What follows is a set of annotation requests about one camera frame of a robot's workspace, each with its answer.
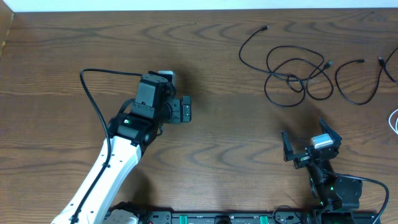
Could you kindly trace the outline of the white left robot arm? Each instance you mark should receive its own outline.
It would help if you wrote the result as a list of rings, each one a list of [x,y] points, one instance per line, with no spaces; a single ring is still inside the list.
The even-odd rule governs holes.
[[[100,154],[69,204],[53,223],[104,223],[124,179],[138,165],[146,147],[161,135],[164,123],[181,124],[192,119],[192,99],[168,99],[158,120],[150,120],[124,111],[144,105],[134,98],[125,101],[111,119]]]

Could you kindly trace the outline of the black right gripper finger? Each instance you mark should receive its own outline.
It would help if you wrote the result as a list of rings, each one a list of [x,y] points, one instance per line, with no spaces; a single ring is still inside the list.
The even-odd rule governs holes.
[[[292,146],[290,145],[290,141],[288,139],[288,135],[287,133],[282,130],[281,131],[281,135],[282,135],[282,142],[283,142],[283,152],[284,152],[284,161],[291,161],[294,157],[294,151],[292,149]]]
[[[319,124],[323,134],[328,134],[333,142],[341,142],[342,137],[337,134],[333,129],[331,129],[322,118],[319,119]]]

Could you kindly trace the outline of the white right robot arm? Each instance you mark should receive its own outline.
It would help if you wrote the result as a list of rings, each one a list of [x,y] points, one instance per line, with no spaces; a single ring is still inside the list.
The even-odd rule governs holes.
[[[322,134],[314,136],[301,153],[294,153],[287,132],[282,130],[284,161],[292,161],[296,169],[306,168],[310,188],[320,206],[300,216],[300,223],[379,223],[380,214],[356,212],[363,192],[363,177],[336,173],[331,160],[339,154],[342,137],[323,119]]]

